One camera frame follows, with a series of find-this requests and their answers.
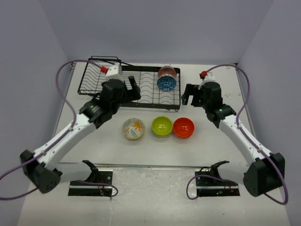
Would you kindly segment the blue patterned bowl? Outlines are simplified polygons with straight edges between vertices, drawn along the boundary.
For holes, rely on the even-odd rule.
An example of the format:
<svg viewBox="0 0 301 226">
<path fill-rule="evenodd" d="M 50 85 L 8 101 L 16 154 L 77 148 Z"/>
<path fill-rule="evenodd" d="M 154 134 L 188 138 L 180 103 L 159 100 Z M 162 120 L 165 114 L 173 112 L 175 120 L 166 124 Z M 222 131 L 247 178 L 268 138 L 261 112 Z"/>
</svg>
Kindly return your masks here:
<svg viewBox="0 0 301 226">
<path fill-rule="evenodd" d="M 157 87 L 162 91 L 171 91 L 177 85 L 177 81 L 174 77 L 162 76 L 157 80 Z"/>
</svg>

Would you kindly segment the orange bowl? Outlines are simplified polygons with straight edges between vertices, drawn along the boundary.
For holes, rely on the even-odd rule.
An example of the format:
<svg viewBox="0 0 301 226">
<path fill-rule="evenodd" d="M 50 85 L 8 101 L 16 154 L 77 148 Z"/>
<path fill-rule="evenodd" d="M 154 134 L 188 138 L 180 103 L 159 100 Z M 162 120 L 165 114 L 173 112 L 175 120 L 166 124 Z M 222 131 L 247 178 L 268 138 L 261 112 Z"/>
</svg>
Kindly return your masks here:
<svg viewBox="0 0 301 226">
<path fill-rule="evenodd" d="M 194 133 L 195 125 L 193 121 L 186 117 L 178 118 L 173 123 L 173 132 L 176 134 Z"/>
<path fill-rule="evenodd" d="M 179 139 L 188 139 L 193 135 L 193 133 L 190 133 L 190 134 L 176 134 L 176 133 L 174 133 L 174 135 Z"/>
</svg>

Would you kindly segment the brown red patterned bowl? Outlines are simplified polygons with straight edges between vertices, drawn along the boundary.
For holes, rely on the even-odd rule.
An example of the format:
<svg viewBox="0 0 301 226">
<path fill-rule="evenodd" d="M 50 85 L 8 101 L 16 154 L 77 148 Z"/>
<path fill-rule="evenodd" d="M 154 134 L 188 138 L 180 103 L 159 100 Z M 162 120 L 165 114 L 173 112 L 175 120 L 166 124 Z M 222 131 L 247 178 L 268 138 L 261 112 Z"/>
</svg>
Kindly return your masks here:
<svg viewBox="0 0 301 226">
<path fill-rule="evenodd" d="M 158 71 L 158 78 L 163 76 L 170 76 L 176 78 L 177 72 L 176 70 L 171 66 L 163 66 Z"/>
</svg>

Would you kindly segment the white floral pattern bowl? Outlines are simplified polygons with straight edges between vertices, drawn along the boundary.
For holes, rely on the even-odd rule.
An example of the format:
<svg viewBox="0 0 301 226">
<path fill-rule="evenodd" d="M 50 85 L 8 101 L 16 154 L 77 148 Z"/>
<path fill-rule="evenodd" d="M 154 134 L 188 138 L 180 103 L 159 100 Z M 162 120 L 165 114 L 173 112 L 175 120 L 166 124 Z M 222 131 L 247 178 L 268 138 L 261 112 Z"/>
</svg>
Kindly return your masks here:
<svg viewBox="0 0 301 226">
<path fill-rule="evenodd" d="M 146 128 L 144 122 L 138 118 L 129 118 L 122 125 L 123 135 L 132 135 L 134 137 L 145 134 Z"/>
</svg>

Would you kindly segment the yellow sun pattern bowl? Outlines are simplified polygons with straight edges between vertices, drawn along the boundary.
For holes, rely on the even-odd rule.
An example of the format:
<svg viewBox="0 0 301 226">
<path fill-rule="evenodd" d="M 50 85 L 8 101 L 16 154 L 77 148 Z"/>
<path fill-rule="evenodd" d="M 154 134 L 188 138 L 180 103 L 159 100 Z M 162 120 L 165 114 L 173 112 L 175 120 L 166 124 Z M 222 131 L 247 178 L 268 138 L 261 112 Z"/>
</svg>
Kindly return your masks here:
<svg viewBox="0 0 301 226">
<path fill-rule="evenodd" d="M 139 140 L 139 139 L 141 139 L 142 137 L 144 136 L 144 134 L 142 134 L 142 135 L 139 135 L 139 136 L 136 136 L 136 137 L 134 137 L 134 136 L 132 136 L 132 135 L 124 135 L 124 137 L 126 138 L 126 139 L 128 139 L 128 140 L 132 140 L 132 141 L 134 141 L 134 140 Z"/>
</svg>

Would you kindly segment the lime green bowl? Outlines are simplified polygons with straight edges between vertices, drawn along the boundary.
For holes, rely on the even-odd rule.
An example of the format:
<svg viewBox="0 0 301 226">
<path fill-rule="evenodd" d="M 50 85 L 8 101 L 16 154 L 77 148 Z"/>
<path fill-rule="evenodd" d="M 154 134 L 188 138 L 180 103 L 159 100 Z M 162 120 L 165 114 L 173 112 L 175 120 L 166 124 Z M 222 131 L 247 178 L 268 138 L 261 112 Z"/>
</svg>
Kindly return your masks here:
<svg viewBox="0 0 301 226">
<path fill-rule="evenodd" d="M 153 130 L 153 133 L 157 137 L 167 137 L 171 134 L 172 131 L 168 131 L 166 133 L 163 133 L 162 131 Z"/>
<path fill-rule="evenodd" d="M 153 120 L 151 124 L 151 129 L 152 131 L 157 130 L 166 133 L 168 131 L 172 131 L 173 123 L 168 117 L 160 116 Z"/>
</svg>

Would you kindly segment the orange bowl front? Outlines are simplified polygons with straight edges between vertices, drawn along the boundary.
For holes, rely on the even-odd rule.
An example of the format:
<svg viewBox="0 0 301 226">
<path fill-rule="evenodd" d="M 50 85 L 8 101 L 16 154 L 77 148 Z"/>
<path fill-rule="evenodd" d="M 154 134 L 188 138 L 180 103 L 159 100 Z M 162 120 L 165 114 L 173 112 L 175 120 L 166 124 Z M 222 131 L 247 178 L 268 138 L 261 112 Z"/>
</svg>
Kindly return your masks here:
<svg viewBox="0 0 301 226">
<path fill-rule="evenodd" d="M 190 133 L 190 134 L 176 134 L 176 133 L 174 133 L 174 135 L 179 139 L 188 139 L 193 135 L 193 133 Z"/>
</svg>

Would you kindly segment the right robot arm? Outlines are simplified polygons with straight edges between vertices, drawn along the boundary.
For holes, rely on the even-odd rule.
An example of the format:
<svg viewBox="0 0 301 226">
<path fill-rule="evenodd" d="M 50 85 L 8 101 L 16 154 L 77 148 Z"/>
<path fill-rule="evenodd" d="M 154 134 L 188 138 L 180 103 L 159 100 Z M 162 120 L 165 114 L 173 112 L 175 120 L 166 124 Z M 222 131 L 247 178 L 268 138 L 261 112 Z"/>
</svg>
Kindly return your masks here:
<svg viewBox="0 0 301 226">
<path fill-rule="evenodd" d="M 182 104 L 202 107 L 216 128 L 222 131 L 237 147 L 249 168 L 243 173 L 242 182 L 250 195 L 257 197 L 283 187 L 285 184 L 285 159 L 282 154 L 273 154 L 245 128 L 233 108 L 223 103 L 222 89 L 217 82 L 202 85 L 187 84 L 182 95 Z"/>
</svg>

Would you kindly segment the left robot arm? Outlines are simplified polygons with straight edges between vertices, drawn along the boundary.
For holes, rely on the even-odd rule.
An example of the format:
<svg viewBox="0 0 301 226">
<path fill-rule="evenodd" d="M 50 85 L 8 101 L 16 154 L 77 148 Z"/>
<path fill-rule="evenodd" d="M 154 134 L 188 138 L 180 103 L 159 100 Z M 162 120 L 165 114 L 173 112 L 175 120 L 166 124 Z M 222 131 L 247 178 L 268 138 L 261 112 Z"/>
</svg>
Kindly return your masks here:
<svg viewBox="0 0 301 226">
<path fill-rule="evenodd" d="M 122 104 L 141 98 L 134 77 L 128 79 L 131 89 L 118 79 L 103 82 L 102 91 L 84 104 L 70 125 L 35 151 L 21 153 L 23 172 L 41 193 L 46 194 L 64 182 L 97 184 L 98 169 L 90 161 L 68 164 L 60 161 L 83 138 L 109 121 Z"/>
</svg>

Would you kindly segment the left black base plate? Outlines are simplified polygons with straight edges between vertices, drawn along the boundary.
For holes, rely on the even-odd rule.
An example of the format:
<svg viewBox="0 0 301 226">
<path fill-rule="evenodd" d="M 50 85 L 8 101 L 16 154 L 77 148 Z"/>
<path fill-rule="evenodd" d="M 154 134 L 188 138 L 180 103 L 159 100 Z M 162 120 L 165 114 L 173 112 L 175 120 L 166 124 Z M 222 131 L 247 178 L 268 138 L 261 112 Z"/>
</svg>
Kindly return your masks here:
<svg viewBox="0 0 301 226">
<path fill-rule="evenodd" d="M 99 170 L 91 182 L 70 182 L 68 196 L 113 197 L 116 189 L 111 187 L 113 170 Z"/>
</svg>

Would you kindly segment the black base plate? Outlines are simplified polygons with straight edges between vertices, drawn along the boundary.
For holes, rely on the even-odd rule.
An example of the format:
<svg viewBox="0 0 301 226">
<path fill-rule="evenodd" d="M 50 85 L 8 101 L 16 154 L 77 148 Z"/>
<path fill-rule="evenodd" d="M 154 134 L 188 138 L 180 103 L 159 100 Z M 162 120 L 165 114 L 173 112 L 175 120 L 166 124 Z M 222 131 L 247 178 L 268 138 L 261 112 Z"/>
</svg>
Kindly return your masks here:
<svg viewBox="0 0 301 226">
<path fill-rule="evenodd" d="M 208 177 L 198 177 L 195 179 L 197 197 L 222 197 L 240 196 L 238 184 L 222 182 Z"/>
<path fill-rule="evenodd" d="M 113 197 L 116 189 L 111 187 L 113 170 L 99 170 L 91 182 L 70 182 L 68 196 Z"/>
</svg>

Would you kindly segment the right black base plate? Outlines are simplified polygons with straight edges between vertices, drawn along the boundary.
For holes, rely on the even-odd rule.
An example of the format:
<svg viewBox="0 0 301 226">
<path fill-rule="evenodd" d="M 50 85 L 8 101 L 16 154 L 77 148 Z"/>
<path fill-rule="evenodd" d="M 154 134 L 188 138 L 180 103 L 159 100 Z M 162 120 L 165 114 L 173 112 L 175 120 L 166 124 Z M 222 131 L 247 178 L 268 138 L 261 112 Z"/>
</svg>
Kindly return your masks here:
<svg viewBox="0 0 301 226">
<path fill-rule="evenodd" d="M 238 184 L 222 182 L 208 177 L 198 177 L 195 179 L 197 197 L 222 197 L 240 196 Z"/>
</svg>

